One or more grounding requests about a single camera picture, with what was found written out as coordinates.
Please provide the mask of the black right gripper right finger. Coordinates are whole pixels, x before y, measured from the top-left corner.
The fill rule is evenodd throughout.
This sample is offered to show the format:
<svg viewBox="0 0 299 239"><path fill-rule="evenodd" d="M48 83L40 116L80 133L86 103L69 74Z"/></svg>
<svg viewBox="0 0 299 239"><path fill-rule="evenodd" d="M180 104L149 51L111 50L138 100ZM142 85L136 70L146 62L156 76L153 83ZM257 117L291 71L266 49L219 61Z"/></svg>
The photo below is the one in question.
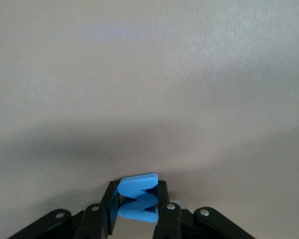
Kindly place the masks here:
<svg viewBox="0 0 299 239"><path fill-rule="evenodd" d="M256 239L214 208L191 213L169 200L167 183L159 180L158 223L152 239Z"/></svg>

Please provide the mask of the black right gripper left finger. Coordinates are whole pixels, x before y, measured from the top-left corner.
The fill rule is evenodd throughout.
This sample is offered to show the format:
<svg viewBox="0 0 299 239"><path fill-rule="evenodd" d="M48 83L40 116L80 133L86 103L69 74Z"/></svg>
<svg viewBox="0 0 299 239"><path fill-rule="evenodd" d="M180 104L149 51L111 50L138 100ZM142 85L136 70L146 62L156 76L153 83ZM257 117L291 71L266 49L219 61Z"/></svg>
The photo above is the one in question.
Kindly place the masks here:
<svg viewBox="0 0 299 239"><path fill-rule="evenodd" d="M37 219L7 239L107 239L118 215L119 181L111 181L99 203L72 215L56 209Z"/></svg>

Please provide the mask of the blue uppercase letter M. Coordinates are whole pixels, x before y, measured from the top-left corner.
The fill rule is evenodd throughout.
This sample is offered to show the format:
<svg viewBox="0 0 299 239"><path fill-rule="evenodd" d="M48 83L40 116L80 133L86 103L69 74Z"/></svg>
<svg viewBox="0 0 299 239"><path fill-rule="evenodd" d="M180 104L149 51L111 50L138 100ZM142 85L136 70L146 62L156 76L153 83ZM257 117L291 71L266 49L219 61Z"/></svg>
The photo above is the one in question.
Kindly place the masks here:
<svg viewBox="0 0 299 239"><path fill-rule="evenodd" d="M118 192L124 197L119 207L122 218L155 223L158 220L158 175L148 173L122 178Z"/></svg>

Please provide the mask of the brown table cover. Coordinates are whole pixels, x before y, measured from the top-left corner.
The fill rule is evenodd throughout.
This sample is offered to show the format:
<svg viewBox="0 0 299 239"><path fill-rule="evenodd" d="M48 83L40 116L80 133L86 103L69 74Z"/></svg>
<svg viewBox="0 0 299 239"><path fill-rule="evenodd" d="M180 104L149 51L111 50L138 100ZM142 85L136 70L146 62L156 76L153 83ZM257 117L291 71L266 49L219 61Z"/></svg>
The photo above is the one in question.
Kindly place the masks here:
<svg viewBox="0 0 299 239"><path fill-rule="evenodd" d="M0 0L0 239L149 172L299 239L299 0Z"/></svg>

